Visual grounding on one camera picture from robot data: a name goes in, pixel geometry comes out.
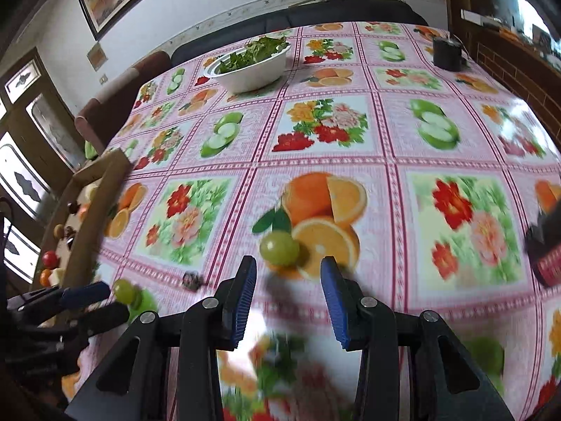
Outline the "green grape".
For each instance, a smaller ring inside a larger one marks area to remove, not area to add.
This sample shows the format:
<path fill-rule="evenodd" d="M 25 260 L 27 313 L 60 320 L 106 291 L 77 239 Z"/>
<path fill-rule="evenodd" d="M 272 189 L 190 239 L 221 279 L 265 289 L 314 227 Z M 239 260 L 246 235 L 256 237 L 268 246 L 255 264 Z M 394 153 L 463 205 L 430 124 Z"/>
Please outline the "green grape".
<path fill-rule="evenodd" d="M 259 243 L 262 258 L 275 266 L 293 265 L 299 258 L 299 243 L 290 233 L 273 230 Z"/>
<path fill-rule="evenodd" d="M 128 279 L 117 279 L 112 285 L 112 292 L 118 302 L 132 307 L 140 301 L 142 290 Z"/>

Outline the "small orange kumquat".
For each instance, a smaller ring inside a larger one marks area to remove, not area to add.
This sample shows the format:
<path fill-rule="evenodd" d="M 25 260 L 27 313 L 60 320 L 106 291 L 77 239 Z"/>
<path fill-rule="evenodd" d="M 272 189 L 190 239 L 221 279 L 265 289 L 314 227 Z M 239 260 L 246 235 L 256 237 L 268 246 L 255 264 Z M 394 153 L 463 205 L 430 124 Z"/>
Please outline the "small orange kumquat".
<path fill-rule="evenodd" d="M 51 275 L 52 275 L 52 270 L 51 269 L 44 269 L 41 272 L 39 282 L 43 287 L 50 287 L 51 286 L 51 282 L 50 282 Z"/>

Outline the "red cherry tomato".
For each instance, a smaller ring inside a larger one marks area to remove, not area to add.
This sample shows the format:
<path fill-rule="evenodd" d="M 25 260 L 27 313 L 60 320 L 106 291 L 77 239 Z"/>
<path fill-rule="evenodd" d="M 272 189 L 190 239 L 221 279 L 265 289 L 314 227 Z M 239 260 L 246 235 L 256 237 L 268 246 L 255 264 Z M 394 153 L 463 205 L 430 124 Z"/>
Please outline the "red cherry tomato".
<path fill-rule="evenodd" d="M 60 258 L 53 250 L 48 250 L 42 255 L 42 263 L 45 269 L 55 269 L 60 264 Z"/>

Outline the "brown cardboard tray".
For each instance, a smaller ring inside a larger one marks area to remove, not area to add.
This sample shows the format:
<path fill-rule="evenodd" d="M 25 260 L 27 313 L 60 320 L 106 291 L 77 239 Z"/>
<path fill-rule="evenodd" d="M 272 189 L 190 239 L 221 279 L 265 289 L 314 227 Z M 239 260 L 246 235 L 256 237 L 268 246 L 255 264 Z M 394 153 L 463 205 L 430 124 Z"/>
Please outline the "brown cardboard tray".
<path fill-rule="evenodd" d="M 40 245 L 41 253 L 55 252 L 59 259 L 58 266 L 65 270 L 62 287 L 73 288 L 90 283 L 93 277 L 93 253 L 102 239 L 108 213 L 117 200 L 130 169 L 131 163 L 124 152 L 113 149 L 71 177 L 54 209 Z M 73 201 L 85 203 L 85 188 L 92 183 L 98 185 L 97 191 L 86 214 L 79 218 L 69 212 L 68 204 Z M 76 231 L 71 245 L 65 239 L 55 237 L 54 228 L 58 224 L 70 226 Z"/>

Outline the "tan longan fruit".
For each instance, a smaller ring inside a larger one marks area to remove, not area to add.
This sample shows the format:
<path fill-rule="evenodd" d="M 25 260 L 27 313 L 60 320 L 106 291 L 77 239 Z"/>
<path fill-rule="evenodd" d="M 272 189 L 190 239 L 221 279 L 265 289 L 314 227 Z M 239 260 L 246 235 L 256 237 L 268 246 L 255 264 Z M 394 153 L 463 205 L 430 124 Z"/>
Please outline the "tan longan fruit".
<path fill-rule="evenodd" d="M 65 239 L 67 237 L 66 227 L 63 224 L 57 224 L 53 229 L 53 236 L 58 240 Z"/>

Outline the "wooden glass-panel door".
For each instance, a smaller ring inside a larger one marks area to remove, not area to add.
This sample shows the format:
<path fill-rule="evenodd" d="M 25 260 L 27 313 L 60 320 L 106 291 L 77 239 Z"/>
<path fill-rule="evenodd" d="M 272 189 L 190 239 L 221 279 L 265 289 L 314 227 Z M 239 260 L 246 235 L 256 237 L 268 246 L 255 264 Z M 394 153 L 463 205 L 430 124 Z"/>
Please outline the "wooden glass-panel door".
<path fill-rule="evenodd" d="M 57 203 L 84 163 L 84 139 L 36 48 L 1 74 L 1 195 L 8 220 L 8 268 L 31 283 Z"/>

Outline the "pink fruit-print tablecloth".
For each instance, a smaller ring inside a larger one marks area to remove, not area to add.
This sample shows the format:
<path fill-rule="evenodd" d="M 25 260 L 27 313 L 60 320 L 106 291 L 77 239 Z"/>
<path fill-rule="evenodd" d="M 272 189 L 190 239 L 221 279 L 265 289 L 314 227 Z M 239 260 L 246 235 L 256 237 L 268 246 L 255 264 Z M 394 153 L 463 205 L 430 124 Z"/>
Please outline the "pink fruit-print tablecloth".
<path fill-rule="evenodd" d="M 131 172 L 108 213 L 97 279 L 128 279 L 131 319 L 187 310 L 234 276 L 257 283 L 243 341 L 217 355 L 228 420 L 349 420 L 359 353 L 335 338 L 320 285 L 332 256 L 393 311 L 437 312 L 516 420 L 560 416 L 560 289 L 528 227 L 560 198 L 560 153 L 533 110 L 477 63 L 433 63 L 437 30 L 334 22 L 277 32 L 279 80 L 231 94 L 217 48 L 141 86 L 108 144 Z M 275 266 L 262 238 L 299 258 Z"/>

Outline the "white bowl of greens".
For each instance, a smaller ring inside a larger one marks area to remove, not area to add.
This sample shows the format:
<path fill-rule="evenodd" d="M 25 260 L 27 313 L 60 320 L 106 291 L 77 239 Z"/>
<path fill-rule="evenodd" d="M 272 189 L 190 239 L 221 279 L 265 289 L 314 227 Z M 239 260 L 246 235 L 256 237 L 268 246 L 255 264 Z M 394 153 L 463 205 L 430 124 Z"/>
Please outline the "white bowl of greens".
<path fill-rule="evenodd" d="M 204 75 L 231 94 L 254 91 L 282 76 L 291 48 L 285 37 L 262 36 L 213 61 Z"/>

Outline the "black cup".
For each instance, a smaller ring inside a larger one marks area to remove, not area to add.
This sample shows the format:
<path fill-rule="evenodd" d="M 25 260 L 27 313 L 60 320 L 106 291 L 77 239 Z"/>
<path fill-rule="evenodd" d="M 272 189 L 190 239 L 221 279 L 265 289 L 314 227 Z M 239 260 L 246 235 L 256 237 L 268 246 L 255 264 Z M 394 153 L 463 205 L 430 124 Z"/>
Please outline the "black cup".
<path fill-rule="evenodd" d="M 445 71 L 459 72 L 462 68 L 462 45 L 454 37 L 433 38 L 433 63 Z"/>

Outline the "wooden cabinet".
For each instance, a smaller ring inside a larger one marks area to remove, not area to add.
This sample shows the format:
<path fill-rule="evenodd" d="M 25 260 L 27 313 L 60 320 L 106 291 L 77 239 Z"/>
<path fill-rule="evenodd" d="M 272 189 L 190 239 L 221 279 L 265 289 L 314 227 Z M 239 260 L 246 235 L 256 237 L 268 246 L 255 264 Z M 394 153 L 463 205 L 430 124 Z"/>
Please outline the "wooden cabinet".
<path fill-rule="evenodd" d="M 560 72 L 508 28 L 488 28 L 468 21 L 462 12 L 500 16 L 503 0 L 446 0 L 448 28 L 472 58 L 508 90 L 525 100 L 560 143 Z"/>

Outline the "black leather sofa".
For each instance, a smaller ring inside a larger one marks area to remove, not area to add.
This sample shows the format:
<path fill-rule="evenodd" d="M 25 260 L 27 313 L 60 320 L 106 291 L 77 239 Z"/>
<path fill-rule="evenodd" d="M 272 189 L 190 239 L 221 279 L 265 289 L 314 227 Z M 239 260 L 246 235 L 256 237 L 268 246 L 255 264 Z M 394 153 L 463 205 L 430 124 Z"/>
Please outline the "black leather sofa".
<path fill-rule="evenodd" d="M 268 12 L 218 29 L 176 48 L 172 66 L 244 39 L 284 29 L 331 22 L 395 22 L 426 25 L 407 3 L 398 0 L 322 0 Z"/>

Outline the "small wall plaque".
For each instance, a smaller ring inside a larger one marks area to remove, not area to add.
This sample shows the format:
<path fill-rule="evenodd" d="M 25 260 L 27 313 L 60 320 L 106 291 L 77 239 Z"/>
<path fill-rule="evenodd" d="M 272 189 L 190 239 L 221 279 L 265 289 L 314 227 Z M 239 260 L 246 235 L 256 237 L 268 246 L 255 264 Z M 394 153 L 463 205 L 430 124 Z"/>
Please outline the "small wall plaque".
<path fill-rule="evenodd" d="M 107 61 L 107 55 L 104 53 L 104 50 L 99 42 L 96 42 L 87 52 L 87 60 L 94 71 L 98 71 Z"/>

